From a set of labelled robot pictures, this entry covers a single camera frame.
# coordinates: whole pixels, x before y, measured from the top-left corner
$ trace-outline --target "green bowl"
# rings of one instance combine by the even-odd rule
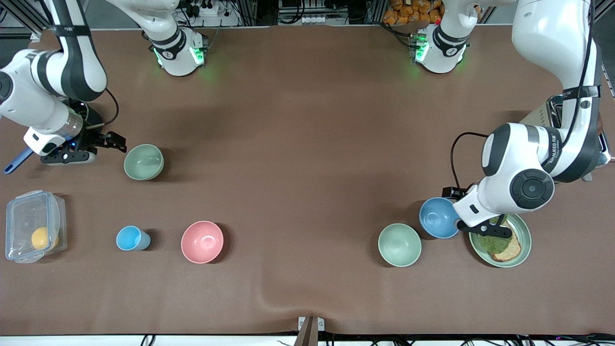
[[[124,159],[124,172],[135,180],[156,178],[163,167],[162,152],[151,144],[141,144],[133,148]]]
[[[499,268],[512,268],[520,265],[525,261],[530,255],[530,250],[532,248],[532,237],[530,235],[530,229],[525,224],[523,219],[516,214],[509,214],[506,218],[508,224],[512,227],[512,230],[517,234],[517,238],[519,239],[519,243],[521,244],[521,253],[508,262],[498,262],[491,258],[489,252],[486,252],[485,249],[478,242],[478,237],[482,236],[476,233],[470,234],[470,243],[472,243],[472,247],[474,251],[478,254],[480,258],[482,258],[485,262],[489,263],[494,267]]]
[[[389,264],[407,267],[416,262],[421,255],[421,238],[408,225],[393,223],[388,225],[378,237],[378,250]]]

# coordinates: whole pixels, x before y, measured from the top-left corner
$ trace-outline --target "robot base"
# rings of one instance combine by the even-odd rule
[[[430,24],[427,28],[418,31],[418,34],[423,34],[427,37],[427,41],[425,41],[426,43],[422,48],[414,50],[411,54],[413,54],[413,60],[423,65],[427,70],[433,73],[448,73],[463,59],[463,53],[467,45],[464,45],[463,48],[459,50],[451,48],[456,51],[450,51],[448,52],[450,56],[446,56],[445,53],[434,44],[433,37],[436,27],[436,24]]]
[[[186,44],[172,60],[165,58],[166,52],[161,54],[154,50],[158,57],[158,64],[172,76],[187,76],[199,67],[205,66],[207,56],[208,37],[192,29],[181,28],[186,35]]]

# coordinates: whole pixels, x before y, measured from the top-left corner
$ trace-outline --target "table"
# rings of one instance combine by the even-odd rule
[[[561,92],[519,56],[509,26],[477,28],[453,72],[411,65],[381,28],[221,30],[207,67],[174,78],[138,31],[94,32],[121,113],[107,131],[129,148],[153,143],[167,166],[128,179],[124,155],[45,167],[30,159],[0,177],[0,204],[42,189],[62,195],[68,249],[32,265],[0,260],[1,334],[262,333],[297,316],[335,333],[585,334],[615,328],[615,176],[559,185],[523,218],[528,260],[489,267],[467,235],[424,240],[421,258],[391,268],[375,249],[390,223],[417,229],[425,199],[453,184],[449,150],[464,131],[519,121]],[[55,47],[48,33],[41,48]],[[601,101],[608,134],[614,102]],[[107,95],[93,102],[113,115]],[[1,162],[25,132],[2,120]],[[462,185],[481,178],[482,139],[456,149]],[[214,264],[183,258],[195,221],[229,245]],[[151,249],[122,252],[117,231],[147,230]]]

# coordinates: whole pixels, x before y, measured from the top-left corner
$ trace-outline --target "blue cup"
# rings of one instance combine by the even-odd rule
[[[122,228],[116,237],[116,245],[124,251],[144,250],[149,246],[150,241],[149,234],[135,226]]]
[[[442,197],[428,199],[419,211],[419,221],[423,229],[440,239],[448,239],[457,234],[457,219],[460,217],[453,208],[453,202]]]

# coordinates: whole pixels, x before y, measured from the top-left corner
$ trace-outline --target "container lid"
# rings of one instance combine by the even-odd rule
[[[57,245],[60,210],[54,195],[31,191],[6,207],[6,258],[31,263]]]

